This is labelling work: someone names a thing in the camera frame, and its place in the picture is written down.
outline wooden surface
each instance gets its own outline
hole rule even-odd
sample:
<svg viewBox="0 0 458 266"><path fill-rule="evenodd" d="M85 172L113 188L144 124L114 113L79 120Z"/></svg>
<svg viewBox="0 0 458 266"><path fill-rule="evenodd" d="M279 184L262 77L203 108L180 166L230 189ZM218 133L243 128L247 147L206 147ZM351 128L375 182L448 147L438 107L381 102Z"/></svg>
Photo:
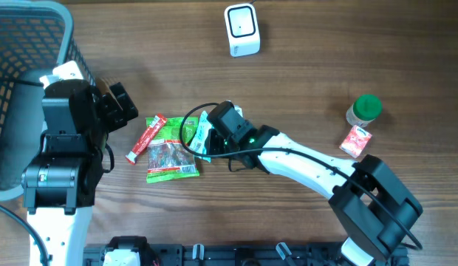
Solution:
<svg viewBox="0 0 458 266"><path fill-rule="evenodd" d="M140 111L109 144L116 167L96 193L88 243L147 236L153 243L341 241L321 196L285 177L199 163L201 177L146 184L147 155L124 159L145 117L183 116L206 102L240 105L323 153L339 148L359 95L383 101L366 153L383 159L422 203L412 265L458 265L458 1L256 3L262 49L231 58L231 3L69 5L75 39L95 76L121 81ZM7 207L25 216L21 200ZM28 235L0 214L0 265L26 265Z"/></svg>

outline red candy wrapper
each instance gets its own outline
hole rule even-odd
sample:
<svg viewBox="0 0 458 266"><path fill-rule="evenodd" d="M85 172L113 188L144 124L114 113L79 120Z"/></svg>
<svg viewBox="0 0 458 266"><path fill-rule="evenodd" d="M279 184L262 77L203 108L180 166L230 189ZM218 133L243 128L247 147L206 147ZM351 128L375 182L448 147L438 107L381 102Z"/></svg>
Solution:
<svg viewBox="0 0 458 266"><path fill-rule="evenodd" d="M150 141L155 137L158 131L167 123L168 119L166 119L162 114L157 114L154 117L154 120L150 124L150 126L143 132L140 139L135 143L134 148L132 148L131 152L126 155L127 161L135 165L137 156L144 151Z"/></svg>
<svg viewBox="0 0 458 266"><path fill-rule="evenodd" d="M359 126L354 126L339 148L350 156L357 158L371 138L372 134Z"/></svg>

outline jar with green lid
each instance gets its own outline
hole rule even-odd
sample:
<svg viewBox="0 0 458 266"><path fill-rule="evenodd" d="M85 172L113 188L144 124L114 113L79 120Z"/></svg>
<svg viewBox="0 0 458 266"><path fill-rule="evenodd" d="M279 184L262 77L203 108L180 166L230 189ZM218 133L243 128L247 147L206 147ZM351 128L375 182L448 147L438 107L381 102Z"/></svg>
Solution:
<svg viewBox="0 0 458 266"><path fill-rule="evenodd" d="M382 112L382 102L375 95L362 95L347 110L346 119L353 126L366 127Z"/></svg>

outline green lid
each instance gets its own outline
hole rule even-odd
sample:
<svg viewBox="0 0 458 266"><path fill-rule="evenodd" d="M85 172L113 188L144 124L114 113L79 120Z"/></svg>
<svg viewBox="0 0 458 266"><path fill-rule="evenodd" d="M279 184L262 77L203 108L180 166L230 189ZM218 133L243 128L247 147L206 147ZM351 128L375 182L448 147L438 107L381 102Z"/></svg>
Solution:
<svg viewBox="0 0 458 266"><path fill-rule="evenodd" d="M356 117L370 121L382 112L382 102L375 95L362 95L355 101L353 109Z"/></svg>

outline plastic basket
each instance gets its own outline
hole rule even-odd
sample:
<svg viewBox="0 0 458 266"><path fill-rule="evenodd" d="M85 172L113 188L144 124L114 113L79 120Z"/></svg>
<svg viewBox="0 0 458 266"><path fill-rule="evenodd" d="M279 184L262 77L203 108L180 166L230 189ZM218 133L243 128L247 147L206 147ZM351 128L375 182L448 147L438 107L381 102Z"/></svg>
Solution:
<svg viewBox="0 0 458 266"><path fill-rule="evenodd" d="M0 78L39 82L74 60L94 84L73 40L73 19L51 1L0 1ZM21 175L38 153L44 127L39 86L0 81L0 200L22 195Z"/></svg>

